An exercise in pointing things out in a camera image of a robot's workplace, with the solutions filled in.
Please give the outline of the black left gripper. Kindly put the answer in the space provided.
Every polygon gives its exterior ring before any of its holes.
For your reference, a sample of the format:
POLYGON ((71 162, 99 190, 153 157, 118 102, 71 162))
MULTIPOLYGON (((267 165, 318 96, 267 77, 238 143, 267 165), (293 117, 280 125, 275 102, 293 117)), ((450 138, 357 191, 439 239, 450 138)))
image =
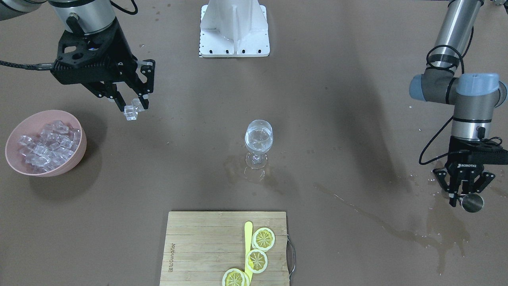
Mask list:
MULTIPOLYGON (((434 169, 433 174, 448 194, 449 205, 456 207, 462 196, 460 190, 463 180, 463 170, 455 170, 458 165, 480 166, 485 164, 507 165, 508 152, 500 143, 490 139, 467 141, 451 137, 448 149, 448 171, 446 168, 434 169)), ((495 178, 496 175, 483 169, 466 169, 464 171, 464 194, 481 193, 495 178)))

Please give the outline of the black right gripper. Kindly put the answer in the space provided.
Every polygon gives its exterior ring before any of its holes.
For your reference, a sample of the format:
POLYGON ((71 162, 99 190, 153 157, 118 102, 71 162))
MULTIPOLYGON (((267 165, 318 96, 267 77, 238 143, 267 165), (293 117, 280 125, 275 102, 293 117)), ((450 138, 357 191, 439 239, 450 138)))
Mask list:
POLYGON ((148 95, 154 92, 156 62, 136 61, 117 18, 109 27, 89 37, 89 50, 93 53, 91 81, 94 83, 84 83, 83 86, 98 98, 114 101, 124 112, 126 103, 115 84, 123 81, 147 110, 148 95))

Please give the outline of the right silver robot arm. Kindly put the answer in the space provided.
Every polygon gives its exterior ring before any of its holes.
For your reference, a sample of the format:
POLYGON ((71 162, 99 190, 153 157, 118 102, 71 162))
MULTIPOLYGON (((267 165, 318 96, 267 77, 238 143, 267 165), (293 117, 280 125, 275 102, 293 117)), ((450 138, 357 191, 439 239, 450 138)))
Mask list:
POLYGON ((80 84, 98 98, 106 98, 125 115, 147 110, 154 91, 156 62, 138 60, 122 31, 114 8, 128 11, 110 0, 50 0, 65 26, 56 60, 43 64, 1 65, 24 70, 49 71, 64 85, 80 84))

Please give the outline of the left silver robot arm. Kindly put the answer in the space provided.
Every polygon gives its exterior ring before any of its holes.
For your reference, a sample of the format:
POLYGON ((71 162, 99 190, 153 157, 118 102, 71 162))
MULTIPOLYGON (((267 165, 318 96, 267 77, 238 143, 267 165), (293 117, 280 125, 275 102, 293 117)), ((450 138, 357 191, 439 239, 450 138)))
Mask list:
POLYGON ((473 25, 482 0, 450 0, 434 47, 426 55, 426 69, 414 76, 413 99, 449 104, 454 113, 443 168, 433 170, 452 207, 469 213, 482 210, 480 193, 494 180, 485 165, 507 165, 502 139, 490 137, 494 109, 507 100, 507 85, 497 73, 466 73, 464 56, 473 36, 473 25))

